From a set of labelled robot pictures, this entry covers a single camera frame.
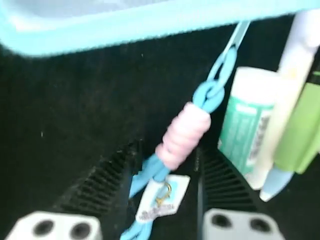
black carpet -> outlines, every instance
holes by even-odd
[[[254,22],[237,66],[275,71],[291,22],[291,17]],[[0,239],[19,217],[46,209],[89,167],[132,138],[143,136],[151,153],[206,79],[233,28],[42,59],[2,49]],[[207,147],[216,147],[226,103],[227,98],[212,115],[203,140]],[[267,204],[288,240],[320,236],[319,171],[317,160]],[[168,231],[174,233],[174,226]]]

pink bead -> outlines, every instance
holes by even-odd
[[[163,143],[155,148],[155,154],[167,168],[177,169],[198,145],[210,125],[210,114],[188,102],[172,120],[162,138]]]

light blue tray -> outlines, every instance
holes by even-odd
[[[0,0],[0,42],[50,56],[320,8],[320,0]]]

light blue lanyard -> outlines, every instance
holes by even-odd
[[[207,113],[212,113],[221,104],[225,96],[224,86],[228,81],[237,60],[238,48],[250,25],[249,21],[240,22],[227,43],[221,55],[212,66],[206,81],[202,82],[193,94],[192,101]],[[153,154],[142,165],[142,171],[133,176],[129,198],[143,189],[150,179],[156,182],[164,182],[170,169],[166,168],[162,161]],[[139,223],[135,221],[122,235],[120,240],[148,240],[151,234],[153,221]]]

white tag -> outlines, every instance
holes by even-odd
[[[190,182],[189,176],[168,175],[165,182],[153,179],[147,184],[135,219],[139,223],[177,213]]]

